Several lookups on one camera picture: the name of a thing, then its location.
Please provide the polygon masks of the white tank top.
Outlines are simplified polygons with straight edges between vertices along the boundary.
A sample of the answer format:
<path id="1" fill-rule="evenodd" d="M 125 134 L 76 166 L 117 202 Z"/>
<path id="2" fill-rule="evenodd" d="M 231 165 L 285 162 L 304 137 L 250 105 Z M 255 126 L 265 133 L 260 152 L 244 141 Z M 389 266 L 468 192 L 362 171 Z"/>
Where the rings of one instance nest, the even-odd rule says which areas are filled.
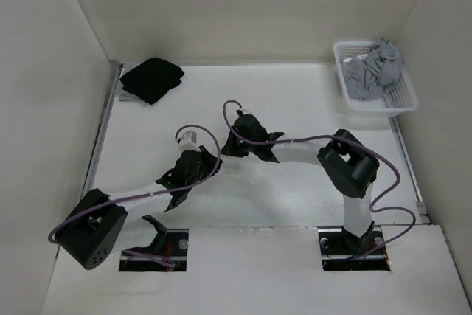
<path id="1" fill-rule="evenodd" d="M 225 157 L 222 168 L 217 174 L 219 187 L 228 190 L 261 190 L 271 186 L 268 177 L 269 163 L 261 162 L 255 157 Z"/>

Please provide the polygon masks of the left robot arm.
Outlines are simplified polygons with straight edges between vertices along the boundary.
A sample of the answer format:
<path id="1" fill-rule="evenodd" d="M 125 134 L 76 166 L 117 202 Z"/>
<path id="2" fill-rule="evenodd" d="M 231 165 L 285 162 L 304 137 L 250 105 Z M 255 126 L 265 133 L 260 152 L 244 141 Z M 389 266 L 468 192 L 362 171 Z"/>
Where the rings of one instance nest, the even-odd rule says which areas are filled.
<path id="1" fill-rule="evenodd" d="M 200 146 L 184 150 L 173 168 L 141 189 L 111 194 L 89 190 L 49 239 L 86 270 L 98 267 L 114 252 L 172 268 L 175 263 L 160 254 L 167 228 L 155 216 L 180 206 L 191 189 L 214 176 L 221 164 L 219 154 Z"/>

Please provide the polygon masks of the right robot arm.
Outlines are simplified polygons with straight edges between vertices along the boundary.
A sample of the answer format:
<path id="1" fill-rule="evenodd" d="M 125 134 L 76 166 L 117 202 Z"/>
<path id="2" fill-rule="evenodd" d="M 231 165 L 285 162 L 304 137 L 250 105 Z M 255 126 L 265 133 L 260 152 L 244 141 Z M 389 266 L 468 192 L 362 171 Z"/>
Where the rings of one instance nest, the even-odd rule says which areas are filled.
<path id="1" fill-rule="evenodd" d="M 298 162 L 319 165 L 343 196 L 342 244 L 349 252 L 360 252 L 369 243 L 374 227 L 370 211 L 373 182 L 379 161 L 345 142 L 360 142 L 347 130 L 339 129 L 326 144 L 318 141 L 282 142 L 283 132 L 267 132 L 252 114 L 241 114 L 231 126 L 224 156 L 243 158 L 254 154 L 264 162 Z"/>

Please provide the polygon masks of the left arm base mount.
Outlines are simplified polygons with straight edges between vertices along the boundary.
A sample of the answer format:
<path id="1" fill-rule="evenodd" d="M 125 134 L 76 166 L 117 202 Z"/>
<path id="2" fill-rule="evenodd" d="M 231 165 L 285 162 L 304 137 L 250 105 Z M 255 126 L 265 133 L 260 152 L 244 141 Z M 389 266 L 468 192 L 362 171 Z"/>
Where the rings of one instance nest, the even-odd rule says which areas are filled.
<path id="1" fill-rule="evenodd" d="M 120 272 L 185 272 L 190 233 L 168 229 L 151 215 L 141 217 L 121 236 L 125 246 L 119 259 Z"/>

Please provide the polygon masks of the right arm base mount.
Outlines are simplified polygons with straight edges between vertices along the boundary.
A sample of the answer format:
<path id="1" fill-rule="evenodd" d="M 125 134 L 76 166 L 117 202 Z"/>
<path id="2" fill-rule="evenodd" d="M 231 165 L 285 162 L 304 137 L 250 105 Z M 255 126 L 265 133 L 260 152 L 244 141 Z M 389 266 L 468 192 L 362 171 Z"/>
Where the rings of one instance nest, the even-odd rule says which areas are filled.
<path id="1" fill-rule="evenodd" d="M 365 255 L 384 241 L 380 227 L 363 239 L 349 236 L 342 228 L 318 229 L 324 271 L 390 271 L 386 247 Z"/>

